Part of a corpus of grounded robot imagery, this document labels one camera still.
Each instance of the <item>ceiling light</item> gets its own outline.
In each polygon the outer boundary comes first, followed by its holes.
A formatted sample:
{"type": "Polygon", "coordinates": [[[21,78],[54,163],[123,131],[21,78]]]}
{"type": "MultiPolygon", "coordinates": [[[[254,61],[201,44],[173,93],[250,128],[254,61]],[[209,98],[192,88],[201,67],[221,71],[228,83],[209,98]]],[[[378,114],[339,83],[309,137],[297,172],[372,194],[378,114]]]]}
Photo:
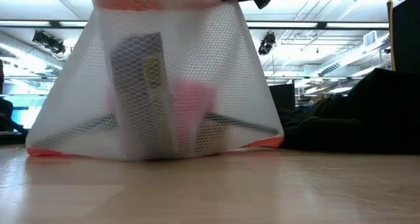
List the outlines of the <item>ceiling light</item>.
{"type": "Polygon", "coordinates": [[[349,91],[350,89],[352,89],[352,87],[341,87],[341,88],[336,88],[330,91],[330,93],[341,93],[341,92],[345,92],[345,91],[349,91]]]}
{"type": "Polygon", "coordinates": [[[0,26],[37,26],[49,27],[48,21],[20,21],[20,20],[0,20],[0,26]]]}
{"type": "Polygon", "coordinates": [[[5,76],[5,79],[43,79],[41,76],[5,76]]]}
{"type": "Polygon", "coordinates": [[[48,94],[2,94],[0,97],[46,97],[48,94]]]}
{"type": "Polygon", "coordinates": [[[251,28],[315,28],[318,23],[315,22],[250,22],[247,21],[248,27],[251,28]]]}
{"type": "Polygon", "coordinates": [[[328,23],[326,28],[389,28],[389,23],[328,23]]]}
{"type": "Polygon", "coordinates": [[[300,97],[300,96],[304,96],[304,97],[316,97],[318,95],[295,95],[295,97],[300,97]]]}
{"type": "Polygon", "coordinates": [[[322,89],[319,89],[319,88],[317,88],[317,87],[313,87],[313,88],[311,88],[311,89],[308,89],[308,90],[306,90],[305,91],[305,93],[306,94],[311,94],[311,93],[315,93],[315,92],[318,92],[318,91],[321,91],[322,89]]]}
{"type": "Polygon", "coordinates": [[[372,72],[376,68],[377,67],[371,67],[371,68],[367,68],[365,70],[360,70],[359,72],[356,72],[356,73],[352,74],[352,76],[363,76],[363,75],[366,75],[366,74],[372,72]]]}
{"type": "Polygon", "coordinates": [[[346,79],[347,77],[309,77],[310,79],[346,79]]]}
{"type": "Polygon", "coordinates": [[[60,21],[59,23],[63,27],[85,27],[87,21],[60,21]]]}
{"type": "Polygon", "coordinates": [[[286,79],[304,79],[305,77],[301,76],[266,76],[266,79],[278,79],[278,80],[286,80],[286,79]]]}

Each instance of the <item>pipe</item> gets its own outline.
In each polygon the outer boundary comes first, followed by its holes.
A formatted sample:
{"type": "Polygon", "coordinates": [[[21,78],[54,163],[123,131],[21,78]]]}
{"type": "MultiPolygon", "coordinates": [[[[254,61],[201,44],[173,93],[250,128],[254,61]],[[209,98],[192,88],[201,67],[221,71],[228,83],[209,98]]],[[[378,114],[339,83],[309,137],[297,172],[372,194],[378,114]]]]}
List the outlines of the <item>pipe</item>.
{"type": "MultiPolygon", "coordinates": [[[[303,18],[303,20],[306,20],[306,18],[309,16],[309,14],[315,9],[315,7],[318,6],[318,4],[320,4],[321,1],[317,1],[316,4],[308,11],[308,13],[306,14],[306,16],[303,18]]],[[[290,34],[289,37],[292,36],[292,34],[295,32],[295,30],[293,30],[290,34]]]]}
{"type": "MultiPolygon", "coordinates": [[[[293,21],[295,21],[295,20],[297,20],[300,16],[301,16],[301,14],[303,13],[303,11],[306,9],[306,6],[308,5],[308,3],[309,3],[309,1],[310,0],[308,0],[304,5],[303,5],[303,7],[302,7],[302,9],[296,14],[296,16],[295,16],[295,18],[293,19],[293,21]]],[[[285,36],[286,35],[286,33],[288,32],[289,30],[286,30],[286,31],[284,31],[283,33],[282,33],[282,35],[277,39],[277,41],[276,42],[281,42],[282,41],[282,38],[283,38],[283,36],[285,36]]],[[[265,64],[267,64],[267,62],[269,61],[270,59],[267,59],[265,62],[264,62],[264,64],[263,64],[263,66],[265,66],[265,64]]]]}
{"type": "MultiPolygon", "coordinates": [[[[337,21],[342,20],[344,17],[346,17],[348,14],[350,14],[350,12],[352,12],[360,3],[361,3],[361,1],[354,0],[354,3],[342,15],[340,15],[340,17],[337,19],[337,21]]],[[[306,44],[306,46],[304,46],[301,49],[301,51],[304,51],[309,45],[311,45],[313,42],[318,40],[318,38],[320,38],[326,32],[327,32],[327,30],[324,30],[324,31],[321,31],[320,33],[318,33],[318,36],[314,37],[308,44],[306,44]]]]}
{"type": "MultiPolygon", "coordinates": [[[[326,74],[331,73],[334,70],[345,67],[361,58],[365,57],[367,54],[375,51],[378,48],[383,48],[389,46],[389,34],[385,31],[378,32],[378,40],[376,46],[367,46],[365,47],[363,43],[352,47],[351,49],[339,54],[335,58],[329,60],[328,62],[322,64],[320,69],[315,71],[312,76],[325,76],[326,74]]],[[[298,81],[295,86],[299,87],[306,83],[310,82],[310,79],[302,79],[298,81]]]]}
{"type": "MultiPolygon", "coordinates": [[[[312,12],[312,10],[318,5],[318,3],[320,3],[320,1],[318,1],[315,5],[314,5],[314,7],[310,10],[310,12],[312,12]]],[[[314,18],[315,17],[317,17],[320,13],[321,13],[321,11],[323,11],[325,8],[326,8],[326,6],[328,5],[328,4],[330,4],[331,3],[331,0],[329,0],[328,1],[328,3],[324,6],[324,7],[322,7],[322,9],[314,16],[314,18]]],[[[280,69],[282,69],[284,66],[287,66],[290,62],[292,62],[292,59],[290,58],[287,62],[285,62],[285,63],[283,63],[283,65],[282,65],[282,67],[280,68],[280,69]]]]}
{"type": "Polygon", "coordinates": [[[25,57],[28,57],[27,63],[40,63],[44,64],[44,69],[52,66],[56,69],[61,70],[64,66],[64,62],[55,59],[52,55],[44,53],[36,48],[30,47],[25,43],[16,40],[6,34],[0,33],[0,48],[4,48],[5,50],[13,53],[16,55],[20,60],[25,60],[25,57]]]}
{"type": "Polygon", "coordinates": [[[64,2],[63,2],[63,0],[57,0],[59,3],[60,3],[60,5],[64,8],[64,9],[66,9],[70,14],[72,14],[74,17],[76,17],[78,20],[81,20],[82,19],[82,17],[80,16],[80,15],[78,15],[78,14],[76,14],[76,12],[74,12],[69,6],[67,6],[67,4],[65,4],[64,2]]]}

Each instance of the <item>mesh netting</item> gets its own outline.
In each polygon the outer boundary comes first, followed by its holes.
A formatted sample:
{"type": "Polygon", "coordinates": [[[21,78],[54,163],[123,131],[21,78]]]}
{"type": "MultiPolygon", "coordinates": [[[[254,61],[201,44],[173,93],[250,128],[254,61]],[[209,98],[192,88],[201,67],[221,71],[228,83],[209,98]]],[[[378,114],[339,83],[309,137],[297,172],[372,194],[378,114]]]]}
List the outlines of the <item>mesh netting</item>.
{"type": "Polygon", "coordinates": [[[205,156],[282,138],[237,2],[94,5],[28,148],[147,160],[205,156]]]}

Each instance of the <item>ceiling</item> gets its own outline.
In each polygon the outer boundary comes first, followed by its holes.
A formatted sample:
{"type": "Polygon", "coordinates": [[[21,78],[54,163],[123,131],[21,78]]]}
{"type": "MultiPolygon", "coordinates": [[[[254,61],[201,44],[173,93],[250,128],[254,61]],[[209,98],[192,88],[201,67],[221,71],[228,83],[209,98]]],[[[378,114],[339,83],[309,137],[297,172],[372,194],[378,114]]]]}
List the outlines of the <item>ceiling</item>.
{"type": "MultiPolygon", "coordinates": [[[[246,20],[352,22],[388,20],[385,0],[272,0],[263,10],[259,10],[254,2],[250,1],[240,5],[246,20]]],[[[88,20],[92,10],[91,0],[0,0],[0,16],[3,20],[88,20]]],[[[0,34],[27,45],[33,45],[34,31],[28,28],[0,28],[0,34]]],[[[82,30],[52,29],[47,31],[63,39],[67,46],[74,46],[82,32],[82,30]]],[[[256,49],[267,31],[250,31],[256,49]]],[[[367,30],[274,30],[273,32],[277,39],[276,46],[270,54],[260,56],[266,76],[311,76],[326,62],[363,43],[363,36],[369,33],[367,30]]],[[[337,74],[349,76],[386,59],[387,56],[381,55],[380,58],[379,52],[372,52],[329,76],[337,74]]]]}

